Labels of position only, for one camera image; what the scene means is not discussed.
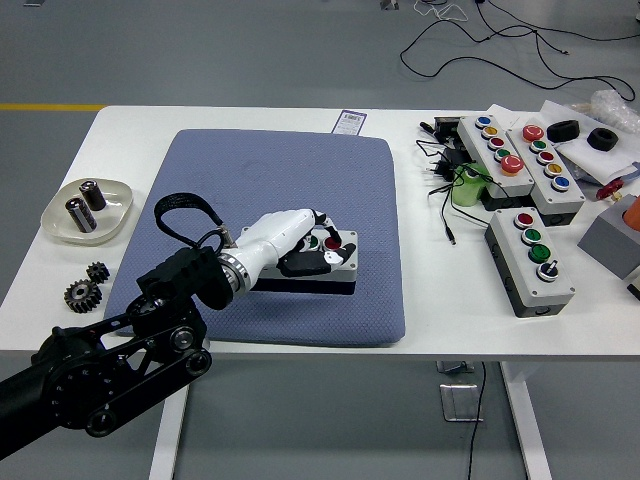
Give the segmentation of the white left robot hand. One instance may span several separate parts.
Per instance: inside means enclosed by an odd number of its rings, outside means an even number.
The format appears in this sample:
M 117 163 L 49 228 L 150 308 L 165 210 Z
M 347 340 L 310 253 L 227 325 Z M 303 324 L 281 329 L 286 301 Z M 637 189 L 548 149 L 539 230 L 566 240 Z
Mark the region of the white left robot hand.
M 220 261 L 237 279 L 238 291 L 309 291 L 312 282 L 320 282 L 322 291 L 333 284 L 351 288 L 358 272 L 357 240 L 356 232 L 338 230 L 322 212 L 278 211 L 244 228 Z

